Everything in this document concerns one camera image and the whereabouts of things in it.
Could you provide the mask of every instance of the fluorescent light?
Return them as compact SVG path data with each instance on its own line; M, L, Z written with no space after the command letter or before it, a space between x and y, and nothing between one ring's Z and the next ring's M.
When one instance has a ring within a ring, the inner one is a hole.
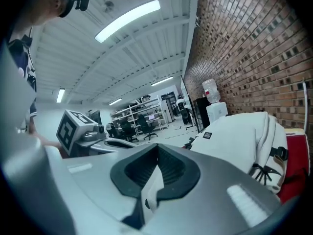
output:
M137 18L140 18L150 12L159 10L160 8L158 0L145 3L114 20L107 27L101 30L100 33L98 33L94 38L98 42L103 43L109 36L124 27L126 24L129 24L131 21L136 20Z
M157 83L155 83L155 84L152 84L151 86L154 86L154 85L163 83L163 82L165 82L165 81L167 81L167 80L170 80L170 79L172 79L172 78L173 78L172 76L171 76L171 77L168 77L168 78L166 78L166 79L164 79L164 80L161 80L161 81L159 81L159 82L157 82Z
M121 101L122 99L121 98L119 98L118 100L115 100L114 102L112 102L111 104L109 104L109 105L113 105L113 104L115 104L115 103L117 103L118 101Z
M65 89L60 89L59 90L59 94L58 94L58 98L57 98L57 103L61 103L62 97L64 95Z

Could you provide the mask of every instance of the cable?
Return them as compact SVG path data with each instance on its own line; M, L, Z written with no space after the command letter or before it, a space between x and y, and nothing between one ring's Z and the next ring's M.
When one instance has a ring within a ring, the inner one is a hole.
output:
M307 92L307 85L303 81L303 92L304 92L304 101L305 101L305 118L304 118L304 133L307 132L307 122L308 122L308 92Z

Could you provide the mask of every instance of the gray floor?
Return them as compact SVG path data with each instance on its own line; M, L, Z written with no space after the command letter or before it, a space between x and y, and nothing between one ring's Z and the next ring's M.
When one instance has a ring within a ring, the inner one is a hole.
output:
M176 117L176 120L172 123L169 123L169 127L163 130L155 130L153 133L156 133L158 137L151 136L151 140L143 138L146 135L139 135L137 138L139 142L134 142L135 144L146 144L146 143L164 143L170 144L178 147L183 147L186 143L189 143L189 138L195 138L197 134L196 126L191 127L186 130L186 127L191 126L190 124L184 125L181 116Z

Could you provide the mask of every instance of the red fabric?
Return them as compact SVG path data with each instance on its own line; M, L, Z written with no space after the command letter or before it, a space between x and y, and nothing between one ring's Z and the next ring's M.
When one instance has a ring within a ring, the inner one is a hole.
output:
M287 136L288 162L286 178L293 175L297 177L288 184L283 184L277 194L281 203L294 196L300 195L305 188L306 175L304 170L309 173L309 153L307 139L305 135Z

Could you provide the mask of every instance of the black buckle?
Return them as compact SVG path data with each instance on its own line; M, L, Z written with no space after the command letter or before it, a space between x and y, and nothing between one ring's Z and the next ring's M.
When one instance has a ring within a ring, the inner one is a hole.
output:
M274 155L277 155L280 157L283 161L286 161L288 159L288 150L284 147L280 146L277 149L272 147L270 150L270 156L274 157Z

